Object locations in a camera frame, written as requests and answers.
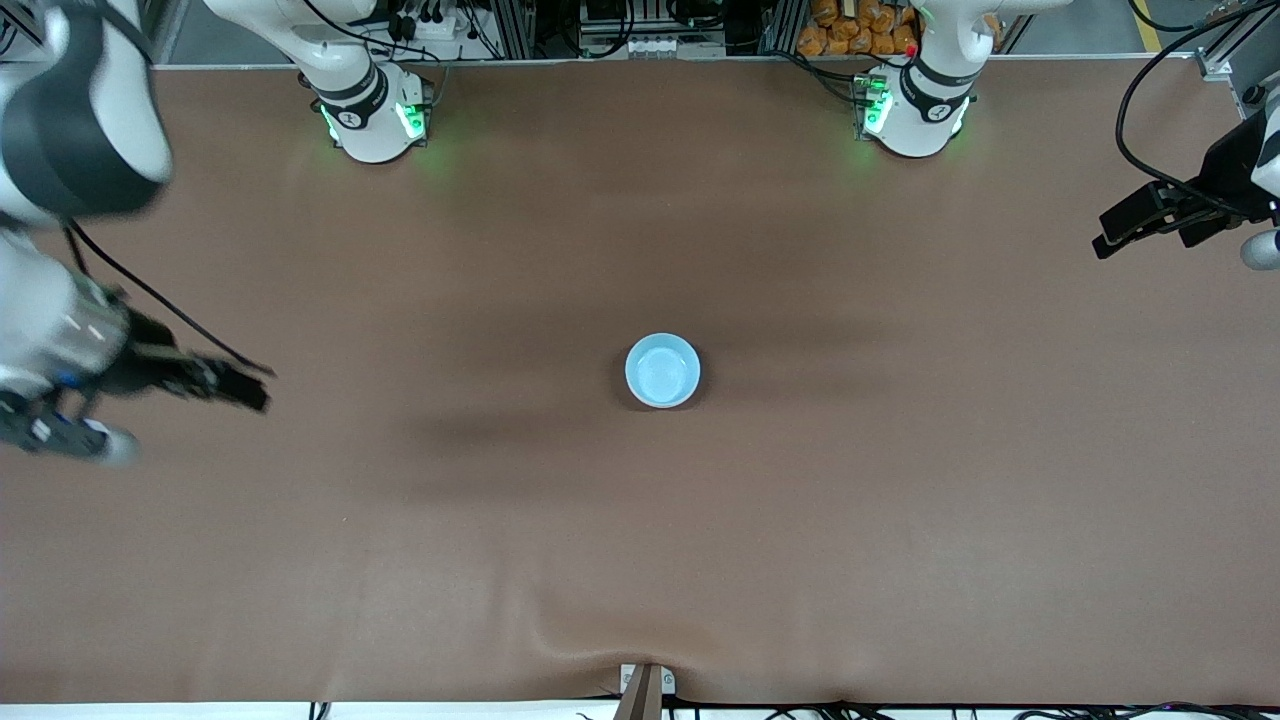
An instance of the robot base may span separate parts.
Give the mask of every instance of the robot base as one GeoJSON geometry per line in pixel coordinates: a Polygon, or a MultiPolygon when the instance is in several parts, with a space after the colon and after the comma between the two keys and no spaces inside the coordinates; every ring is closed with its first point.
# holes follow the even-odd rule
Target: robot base
{"type": "Polygon", "coordinates": [[[334,146],[361,163],[389,163],[413,146],[426,146],[434,88],[421,77],[392,63],[379,63],[387,73],[387,101],[360,129],[329,122],[334,146]]]}
{"type": "Polygon", "coordinates": [[[877,102],[863,114],[863,132],[879,141],[888,151],[904,158],[928,158],[946,147],[960,132],[960,124],[969,101],[950,113],[943,122],[925,122],[920,111],[905,99],[901,86],[902,70],[881,65],[872,77],[884,78],[886,90],[877,102]]]}

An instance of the metal frame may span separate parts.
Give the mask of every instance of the metal frame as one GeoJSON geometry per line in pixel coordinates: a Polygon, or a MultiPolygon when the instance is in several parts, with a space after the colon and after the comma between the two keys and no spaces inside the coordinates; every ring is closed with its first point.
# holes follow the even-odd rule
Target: metal frame
{"type": "Polygon", "coordinates": [[[765,20],[762,50],[792,53],[800,40],[800,31],[809,22],[809,0],[778,0],[773,17],[765,20]]]}
{"type": "Polygon", "coordinates": [[[1005,28],[1004,42],[1000,44],[1000,50],[996,50],[996,54],[1011,54],[1018,41],[1027,33],[1027,28],[1032,27],[1032,20],[1034,19],[1036,15],[1018,15],[1014,18],[1014,22],[1009,23],[1009,27],[1005,28]]]}
{"type": "Polygon", "coordinates": [[[0,0],[0,14],[9,20],[18,32],[27,36],[27,40],[35,42],[36,45],[45,44],[45,32],[40,27],[40,18],[36,17],[35,10],[19,3],[18,0],[0,0]]]}
{"type": "MultiPolygon", "coordinates": [[[[1245,0],[1240,5],[1256,5],[1257,1],[1245,0]]],[[[1256,85],[1275,72],[1276,61],[1280,60],[1280,42],[1275,40],[1276,33],[1280,33],[1277,8],[1235,20],[1217,40],[1196,51],[1201,74],[1207,81],[1230,81],[1238,90],[1256,85]],[[1270,64],[1271,72],[1260,69],[1260,65],[1266,64],[1270,64]],[[1238,79],[1236,76],[1242,72],[1252,81],[1243,79],[1243,76],[1238,79]]]]}
{"type": "Polygon", "coordinates": [[[530,60],[534,56],[535,6],[524,0],[493,0],[503,56],[530,60]]]}

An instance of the table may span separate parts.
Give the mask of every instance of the table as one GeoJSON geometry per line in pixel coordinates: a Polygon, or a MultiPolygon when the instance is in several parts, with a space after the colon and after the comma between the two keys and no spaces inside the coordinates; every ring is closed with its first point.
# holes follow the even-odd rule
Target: table
{"type": "MultiPolygon", "coordinates": [[[[177,181],[88,231],[275,405],[108,404],[125,471],[0,456],[0,697],[652,660],[703,701],[1280,703],[1280,282],[1247,233],[1093,259],[1137,67],[992,63],[920,161],[782,64],[461,69],[385,167],[292,73],[161,73],[177,181]],[[620,389],[653,331],[703,355],[689,410],[620,389]]],[[[1134,113],[1184,176],[1236,122],[1189,61],[1134,113]]]]}

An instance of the black cable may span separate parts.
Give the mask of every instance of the black cable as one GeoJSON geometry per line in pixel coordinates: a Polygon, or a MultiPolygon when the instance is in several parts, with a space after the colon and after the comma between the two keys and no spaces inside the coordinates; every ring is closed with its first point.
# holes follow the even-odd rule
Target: black cable
{"type": "Polygon", "coordinates": [[[1133,720],[1151,712],[1198,712],[1201,715],[1225,717],[1226,720],[1249,720],[1247,715],[1226,707],[1211,707],[1206,705],[1196,705],[1193,702],[1162,702],[1160,705],[1143,707],[1132,712],[1121,712],[1117,714],[1116,717],[1120,720],[1133,720]]]}
{"type": "Polygon", "coordinates": [[[435,53],[431,53],[430,50],[422,50],[422,49],[419,49],[419,47],[411,47],[408,45],[399,45],[399,44],[396,44],[396,42],[387,42],[385,40],[378,40],[376,37],[366,37],[364,35],[358,35],[356,32],[352,32],[349,28],[344,28],[340,24],[338,24],[338,23],[333,22],[332,19],[329,19],[329,15],[325,15],[324,13],[321,13],[320,9],[315,6],[315,3],[312,3],[311,0],[302,0],[302,4],[306,5],[307,9],[310,9],[311,13],[315,14],[315,17],[320,18],[321,20],[324,20],[324,24],[332,27],[333,29],[335,29],[335,31],[338,31],[338,32],[340,32],[343,35],[346,35],[347,37],[353,37],[353,38],[356,38],[356,40],[366,44],[366,46],[367,46],[367,44],[372,42],[374,45],[380,45],[383,47],[390,49],[392,53],[394,53],[396,50],[406,50],[406,51],[410,51],[410,53],[417,53],[417,54],[422,55],[424,59],[430,58],[436,64],[442,64],[443,63],[443,60],[440,60],[435,55],[435,53]]]}
{"type": "Polygon", "coordinates": [[[573,27],[573,18],[568,15],[566,10],[571,10],[575,6],[575,1],[561,0],[561,19],[559,19],[561,38],[564,41],[564,45],[567,45],[568,49],[573,53],[573,55],[582,58],[584,60],[600,60],[603,58],[608,58],[609,55],[616,54],[618,50],[622,50],[623,47],[627,46],[627,41],[631,40],[631,33],[632,31],[635,31],[636,27],[635,0],[620,0],[620,4],[622,5],[622,14],[618,15],[617,40],[614,40],[613,45],[611,45],[609,49],[605,50],[604,53],[591,53],[584,50],[577,44],[577,41],[575,41],[568,35],[570,28],[573,27]]]}
{"type": "MultiPolygon", "coordinates": [[[[397,18],[397,15],[392,15],[392,20],[390,22],[396,22],[394,18],[397,18]]],[[[360,38],[366,41],[365,42],[365,49],[369,50],[370,55],[378,55],[379,58],[387,58],[387,61],[394,63],[396,61],[396,51],[401,49],[399,45],[397,45],[397,44],[393,42],[390,50],[383,50],[381,47],[369,47],[369,42],[367,41],[374,40],[374,38],[370,37],[369,35],[365,35],[365,33],[375,32],[375,29],[376,28],[365,28],[365,29],[360,31],[360,38]]]]}
{"type": "MultiPolygon", "coordinates": [[[[18,26],[10,23],[9,20],[5,20],[4,29],[13,31],[13,35],[9,36],[9,40],[4,44],[4,47],[0,47],[0,55],[4,55],[9,50],[12,50],[14,41],[18,40],[18,26]]],[[[0,40],[4,40],[4,31],[0,31],[0,40]]]]}
{"type": "Polygon", "coordinates": [[[79,238],[72,234],[72,229],[67,225],[63,225],[63,237],[67,238],[67,246],[72,249],[72,258],[76,259],[76,269],[86,278],[93,277],[88,272],[88,263],[84,261],[84,252],[81,250],[79,238]]]}
{"type": "Polygon", "coordinates": [[[796,55],[794,53],[787,53],[786,50],[767,50],[764,53],[764,55],[787,59],[792,64],[795,64],[796,67],[799,67],[800,69],[803,69],[803,70],[808,72],[809,74],[812,74],[814,77],[814,79],[817,79],[818,83],[822,85],[822,88],[826,90],[827,92],[829,92],[832,96],[840,99],[844,102],[849,102],[849,104],[854,104],[854,105],[856,105],[859,102],[858,99],[855,99],[854,96],[845,95],[838,88],[832,87],[827,82],[827,81],[836,81],[836,82],[842,82],[842,83],[847,85],[847,83],[854,82],[854,76],[835,73],[835,72],[831,72],[831,70],[824,70],[822,68],[818,68],[817,65],[814,65],[809,60],[801,58],[800,55],[796,55]]]}
{"type": "Polygon", "coordinates": [[[724,23],[724,4],[723,3],[721,4],[719,12],[716,15],[709,17],[709,18],[691,18],[691,17],[681,15],[680,13],[676,12],[676,4],[677,4],[677,0],[667,0],[667,14],[671,15],[671,19],[673,19],[677,23],[687,27],[689,29],[712,29],[712,28],[719,27],[721,24],[724,23]]]}
{"type": "Polygon", "coordinates": [[[1280,0],[1262,0],[1257,5],[1252,5],[1249,8],[1242,8],[1239,10],[1234,10],[1231,13],[1228,13],[1228,14],[1220,17],[1219,19],[1216,19],[1216,20],[1213,20],[1211,23],[1207,23],[1207,24],[1204,24],[1202,27],[1198,27],[1198,28],[1188,32],[1187,35],[1183,35],[1181,37],[1179,37],[1174,42],[1169,44],[1169,46],[1166,46],[1160,53],[1156,53],[1156,55],[1151,60],[1148,60],[1147,64],[1143,65],[1140,70],[1138,70],[1138,74],[1134,76],[1133,81],[1129,83],[1129,87],[1125,90],[1124,97],[1120,100],[1120,109],[1116,111],[1116,147],[1120,150],[1120,155],[1123,155],[1124,159],[1130,165],[1133,165],[1134,168],[1138,168],[1139,170],[1147,173],[1148,176],[1151,176],[1151,177],[1153,177],[1156,179],[1165,181],[1170,186],[1176,187],[1178,190],[1185,192],[1187,195],[1190,195],[1192,197],[1197,197],[1197,199],[1207,202],[1210,206],[1212,206],[1212,208],[1215,208],[1215,209],[1217,209],[1217,210],[1220,210],[1222,213],[1226,213],[1226,214],[1230,214],[1230,215],[1238,215],[1238,217],[1248,217],[1248,213],[1242,211],[1242,210],[1231,206],[1229,202],[1226,202],[1221,197],[1213,197],[1213,196],[1211,196],[1211,195],[1208,195],[1206,192],[1196,190],[1194,187],[1192,187],[1187,182],[1183,182],[1183,181],[1180,181],[1180,179],[1170,176],[1169,173],[1166,173],[1164,170],[1160,170],[1160,169],[1157,169],[1157,168],[1155,168],[1155,167],[1152,167],[1152,165],[1144,163],[1144,161],[1142,161],[1140,159],[1138,159],[1138,156],[1134,155],[1132,150],[1129,150],[1129,145],[1124,140],[1124,124],[1125,124],[1125,119],[1129,115],[1129,102],[1133,100],[1134,92],[1137,92],[1138,86],[1142,85],[1142,81],[1148,74],[1151,74],[1151,70],[1155,69],[1155,67],[1158,65],[1161,60],[1164,60],[1165,58],[1167,58],[1171,53],[1176,51],[1183,45],[1187,45],[1192,40],[1196,40],[1197,37],[1199,37],[1199,36],[1202,36],[1202,35],[1204,35],[1207,32],[1211,32],[1211,31],[1213,31],[1213,29],[1216,29],[1219,27],[1222,27],[1224,24],[1235,22],[1235,20],[1238,20],[1240,18],[1248,17],[1248,15],[1251,15],[1253,13],[1260,12],[1260,10],[1265,10],[1265,9],[1268,9],[1268,8],[1276,8],[1276,6],[1280,6],[1280,0]]]}
{"type": "Polygon", "coordinates": [[[1166,26],[1157,23],[1151,19],[1147,13],[1142,12],[1142,8],[1138,6],[1138,0],[1129,0],[1129,9],[1133,10],[1135,18],[1142,20],[1142,24],[1158,29],[1160,32],[1187,32],[1189,29],[1196,29],[1196,26],[1166,26]]]}
{"type": "Polygon", "coordinates": [[[856,56],[860,56],[860,58],[870,58],[872,60],[877,60],[879,63],[884,63],[886,65],[888,65],[891,68],[897,68],[897,69],[906,68],[906,65],[909,64],[909,63],[895,63],[895,61],[890,60],[888,58],[884,58],[882,55],[876,55],[874,53],[850,53],[850,55],[856,55],[856,56]]]}
{"type": "MultiPolygon", "coordinates": [[[[214,333],[206,331],[204,328],[204,325],[201,325],[200,323],[197,323],[191,315],[183,313],[180,307],[178,307],[177,305],[174,305],[168,297],[165,297],[159,291],[156,291],[154,287],[151,287],[150,284],[147,284],[146,281],[143,281],[138,275],[133,274],[132,270],[129,270],[128,268],[125,268],[124,265],[122,265],[115,258],[111,258],[105,250],[102,250],[101,246],[99,246],[96,242],[93,242],[93,240],[88,236],[88,233],[84,232],[84,228],[79,227],[79,223],[77,223],[76,220],[67,220],[67,227],[69,227],[72,231],[74,231],[76,234],[79,237],[81,242],[83,242],[86,247],[88,247],[90,250],[92,250],[95,255],[97,255],[99,258],[101,258],[104,263],[106,263],[108,265],[110,265],[111,269],[114,269],[115,272],[120,273],[129,282],[132,282],[133,284],[136,284],[140,288],[142,288],[143,292],[146,292],[147,295],[150,295],[151,297],[154,297],[156,300],[156,302],[159,302],[160,305],[164,305],[164,307],[166,310],[169,310],[170,313],[173,313],[174,315],[177,315],[179,320],[182,320],[183,323],[186,323],[191,329],[193,329],[197,333],[200,333],[201,337],[204,337],[209,342],[214,343],[223,352],[230,355],[232,359],[234,359],[241,365],[243,365],[246,368],[250,368],[250,369],[253,369],[253,370],[257,370],[259,373],[262,373],[264,375],[273,377],[273,378],[275,377],[275,370],[270,369],[266,365],[261,365],[259,363],[255,363],[255,361],[250,360],[248,357],[246,357],[244,355],[241,355],[234,347],[227,345],[225,342],[223,342],[221,340],[219,340],[218,336],[215,336],[214,333]]],[[[320,705],[321,706],[328,706],[328,703],[320,703],[320,705]]],[[[320,717],[316,717],[316,719],[312,719],[312,720],[321,720],[323,717],[324,716],[321,715],[320,717]]]]}
{"type": "Polygon", "coordinates": [[[484,45],[485,50],[493,55],[494,60],[502,60],[502,53],[498,51],[498,47],[489,40],[489,33],[486,33],[484,27],[480,26],[479,13],[476,13],[475,6],[471,5],[471,0],[458,0],[458,8],[462,9],[462,14],[466,15],[467,22],[471,23],[471,28],[476,31],[477,36],[480,36],[480,44],[484,45]]]}

